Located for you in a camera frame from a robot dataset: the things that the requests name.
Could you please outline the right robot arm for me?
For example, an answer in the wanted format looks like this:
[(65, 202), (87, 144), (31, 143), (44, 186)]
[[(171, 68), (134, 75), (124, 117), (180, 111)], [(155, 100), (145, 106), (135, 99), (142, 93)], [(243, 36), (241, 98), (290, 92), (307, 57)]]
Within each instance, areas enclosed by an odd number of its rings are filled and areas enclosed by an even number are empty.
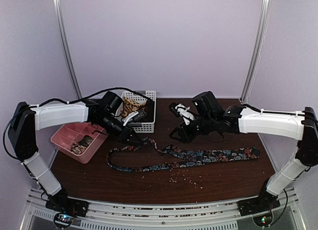
[(190, 143), (199, 135), (217, 132), (231, 134), (268, 134), (297, 140), (294, 156), (264, 183), (255, 199), (255, 207), (265, 211), (274, 199), (305, 170), (318, 163), (318, 120), (315, 111), (282, 112), (258, 109), (249, 104), (223, 109), (211, 91), (192, 98), (196, 113), (181, 103), (171, 103), (169, 110), (183, 119), (171, 133), (172, 139)]

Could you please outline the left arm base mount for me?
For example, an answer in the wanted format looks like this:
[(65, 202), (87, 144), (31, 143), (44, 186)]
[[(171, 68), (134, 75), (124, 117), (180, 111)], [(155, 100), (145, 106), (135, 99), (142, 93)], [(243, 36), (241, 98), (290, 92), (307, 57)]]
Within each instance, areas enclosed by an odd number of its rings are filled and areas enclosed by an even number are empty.
[(85, 217), (89, 202), (69, 198), (66, 195), (49, 196), (45, 207), (56, 212), (66, 213), (72, 217)]

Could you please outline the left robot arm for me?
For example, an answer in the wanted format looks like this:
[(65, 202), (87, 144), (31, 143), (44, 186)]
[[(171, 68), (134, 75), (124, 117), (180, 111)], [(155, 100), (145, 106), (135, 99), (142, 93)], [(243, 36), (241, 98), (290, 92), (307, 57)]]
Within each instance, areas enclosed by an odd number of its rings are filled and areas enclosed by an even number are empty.
[(142, 140), (134, 129), (115, 117), (122, 103), (122, 99), (115, 94), (117, 89), (113, 87), (98, 91), (98, 94), (104, 94), (102, 98), (95, 98), (96, 95), (91, 94), (73, 101), (51, 98), (36, 105), (20, 102), (3, 131), (2, 138), (9, 139), (14, 151), (7, 155), (26, 168), (60, 212), (67, 212), (71, 208), (71, 200), (41, 157), (36, 144), (36, 132), (63, 124), (91, 123), (105, 129), (120, 143), (141, 145)]

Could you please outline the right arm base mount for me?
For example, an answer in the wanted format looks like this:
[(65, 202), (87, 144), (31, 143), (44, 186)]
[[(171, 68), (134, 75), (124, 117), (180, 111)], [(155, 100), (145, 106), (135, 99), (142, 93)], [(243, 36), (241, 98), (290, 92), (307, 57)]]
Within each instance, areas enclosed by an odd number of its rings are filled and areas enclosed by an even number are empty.
[(277, 196), (257, 196), (254, 198), (249, 198), (245, 200), (240, 200), (237, 202), (238, 210), (240, 215), (248, 216), (254, 215), (262, 212), (268, 212), (273, 208), (278, 208), (281, 206)]

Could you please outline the navy floral patterned tie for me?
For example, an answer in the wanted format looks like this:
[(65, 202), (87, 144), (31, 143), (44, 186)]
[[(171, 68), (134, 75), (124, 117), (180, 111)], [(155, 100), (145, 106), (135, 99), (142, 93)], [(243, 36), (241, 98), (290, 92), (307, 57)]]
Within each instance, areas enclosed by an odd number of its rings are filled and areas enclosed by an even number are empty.
[(187, 168), (195, 166), (204, 166), (209, 163), (231, 162), (256, 160), (260, 158), (261, 151), (254, 147), (239, 148), (234, 150), (184, 150), (172, 144), (164, 147), (162, 150), (157, 148), (154, 139), (146, 137), (142, 139), (142, 145), (150, 144), (155, 151), (160, 154), (168, 154), (180, 159), (177, 162), (165, 162), (146, 166), (128, 167), (119, 166), (112, 163), (112, 156), (118, 152), (135, 152), (140, 146), (125, 146), (122, 148), (114, 148), (109, 151), (106, 156), (106, 163), (114, 170), (122, 172), (154, 172), (160, 170), (168, 170), (174, 168)]

